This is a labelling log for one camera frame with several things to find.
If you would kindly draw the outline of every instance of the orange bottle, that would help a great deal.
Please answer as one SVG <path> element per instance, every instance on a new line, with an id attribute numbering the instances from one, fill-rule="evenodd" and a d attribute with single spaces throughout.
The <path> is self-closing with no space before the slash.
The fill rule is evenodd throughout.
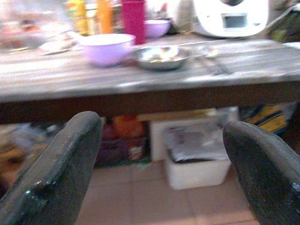
<path id="1" fill-rule="evenodd" d="M 97 18 L 100 34 L 110 34 L 112 28 L 112 6 L 108 0 L 97 0 Z"/>

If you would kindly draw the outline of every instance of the white bin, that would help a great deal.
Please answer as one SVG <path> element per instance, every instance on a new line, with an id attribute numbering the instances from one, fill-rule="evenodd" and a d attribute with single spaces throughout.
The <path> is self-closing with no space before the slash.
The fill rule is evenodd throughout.
<path id="1" fill-rule="evenodd" d="M 174 163 L 169 156 L 165 159 L 169 185 L 175 190 L 219 185 L 224 182 L 230 165 L 229 159 L 186 164 Z"/>

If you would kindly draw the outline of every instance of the table top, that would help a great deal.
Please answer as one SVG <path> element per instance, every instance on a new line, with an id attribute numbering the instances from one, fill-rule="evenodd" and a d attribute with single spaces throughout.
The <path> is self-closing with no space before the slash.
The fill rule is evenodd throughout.
<path id="1" fill-rule="evenodd" d="M 212 75 L 193 58 L 180 69 L 157 72 L 138 68 L 130 60 L 96 67 L 81 51 L 1 54 L 0 103 L 300 80 L 297 49 L 272 40 L 201 40 L 198 35 L 175 35 L 145 45 L 181 44 L 188 49 L 209 45 L 233 74 Z"/>

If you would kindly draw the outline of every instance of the wire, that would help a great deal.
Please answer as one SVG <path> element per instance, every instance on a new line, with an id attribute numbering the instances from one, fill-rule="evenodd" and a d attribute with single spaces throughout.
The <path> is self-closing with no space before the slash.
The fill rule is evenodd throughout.
<path id="1" fill-rule="evenodd" d="M 294 8 L 295 6 L 291 6 L 289 7 L 283 14 L 281 14 L 279 17 L 277 17 L 275 20 L 273 20 L 272 22 L 270 22 L 266 28 L 269 28 L 270 26 L 272 26 L 274 23 L 276 23 L 278 20 L 281 20 L 283 17 L 285 17 L 286 15 L 288 15 Z"/>

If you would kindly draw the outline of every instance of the pink cup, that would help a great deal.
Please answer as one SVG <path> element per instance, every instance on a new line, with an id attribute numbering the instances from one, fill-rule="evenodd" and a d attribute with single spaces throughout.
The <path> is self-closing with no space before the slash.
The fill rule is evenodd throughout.
<path id="1" fill-rule="evenodd" d="M 145 1 L 122 0 L 124 32 L 136 36 L 135 44 L 145 43 Z"/>

